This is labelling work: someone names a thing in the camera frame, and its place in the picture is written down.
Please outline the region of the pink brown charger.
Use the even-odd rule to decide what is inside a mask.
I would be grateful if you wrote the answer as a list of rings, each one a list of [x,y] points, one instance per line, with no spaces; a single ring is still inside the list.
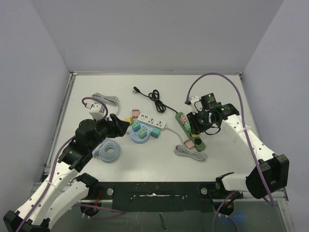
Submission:
[[[188,121],[187,116],[186,115],[181,115],[180,116],[180,121],[184,125]]]

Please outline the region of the small pink charger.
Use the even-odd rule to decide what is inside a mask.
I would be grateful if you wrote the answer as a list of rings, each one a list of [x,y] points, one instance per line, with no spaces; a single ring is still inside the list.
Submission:
[[[194,142],[191,139],[188,139],[188,140],[184,141],[184,145],[188,149],[192,149],[192,148],[195,147],[195,144],[194,144]]]

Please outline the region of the teal charger dark base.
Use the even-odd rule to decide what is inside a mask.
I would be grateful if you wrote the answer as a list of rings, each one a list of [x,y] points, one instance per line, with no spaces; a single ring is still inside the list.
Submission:
[[[151,136],[157,139],[159,137],[160,133],[161,133],[160,129],[153,128],[152,131],[151,131]]]

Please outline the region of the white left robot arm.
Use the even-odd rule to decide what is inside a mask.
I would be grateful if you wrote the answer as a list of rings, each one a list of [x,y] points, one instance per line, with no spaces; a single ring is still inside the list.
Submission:
[[[48,232],[58,219],[83,198],[98,194],[98,180],[82,169],[106,138],[123,137],[130,125],[115,114],[110,119],[80,122],[75,135],[58,151],[51,171],[35,193],[3,221],[10,232]]]

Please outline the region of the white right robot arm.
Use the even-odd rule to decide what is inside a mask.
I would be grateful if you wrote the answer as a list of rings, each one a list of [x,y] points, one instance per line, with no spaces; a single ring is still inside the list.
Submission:
[[[191,134],[200,134],[218,127],[240,148],[244,155],[252,155],[254,165],[249,174],[224,174],[216,179],[215,192],[225,198],[232,191],[246,191],[261,199],[287,186],[289,160],[268,148],[244,123],[244,118],[230,103],[221,104],[213,93],[192,96],[186,101],[192,107],[187,114]]]

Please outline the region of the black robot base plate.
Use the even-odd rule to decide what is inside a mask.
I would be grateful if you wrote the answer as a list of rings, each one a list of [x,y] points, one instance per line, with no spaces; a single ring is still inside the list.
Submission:
[[[128,212],[213,212],[229,195],[215,182],[99,182],[85,200],[107,201]]]

